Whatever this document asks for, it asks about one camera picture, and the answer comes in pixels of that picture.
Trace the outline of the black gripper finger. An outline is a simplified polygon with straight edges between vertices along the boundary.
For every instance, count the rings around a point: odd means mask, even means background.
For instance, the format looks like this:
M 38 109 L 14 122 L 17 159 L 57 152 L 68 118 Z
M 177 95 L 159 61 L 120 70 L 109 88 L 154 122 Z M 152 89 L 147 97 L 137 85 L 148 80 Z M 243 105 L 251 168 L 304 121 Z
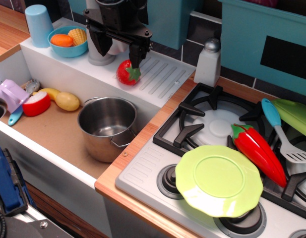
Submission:
M 139 68 L 140 63 L 146 58 L 146 43 L 133 42 L 129 46 L 129 60 L 132 68 Z
M 89 25 L 89 33 L 97 51 L 101 56 L 105 56 L 110 50 L 113 40 L 106 34 L 106 29 Z

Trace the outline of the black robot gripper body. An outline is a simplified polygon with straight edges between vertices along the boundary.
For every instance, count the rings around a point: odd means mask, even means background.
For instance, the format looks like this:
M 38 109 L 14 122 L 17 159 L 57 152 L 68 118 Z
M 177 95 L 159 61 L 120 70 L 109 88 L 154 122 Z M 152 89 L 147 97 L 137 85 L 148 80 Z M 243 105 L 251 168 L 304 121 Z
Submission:
M 97 0 L 100 9 L 86 9 L 83 15 L 89 25 L 106 29 L 106 34 L 112 40 L 118 40 L 130 45 L 133 42 L 146 43 L 147 52 L 152 48 L 150 38 L 152 32 L 143 24 L 144 17 L 138 19 L 136 6 L 139 0 Z

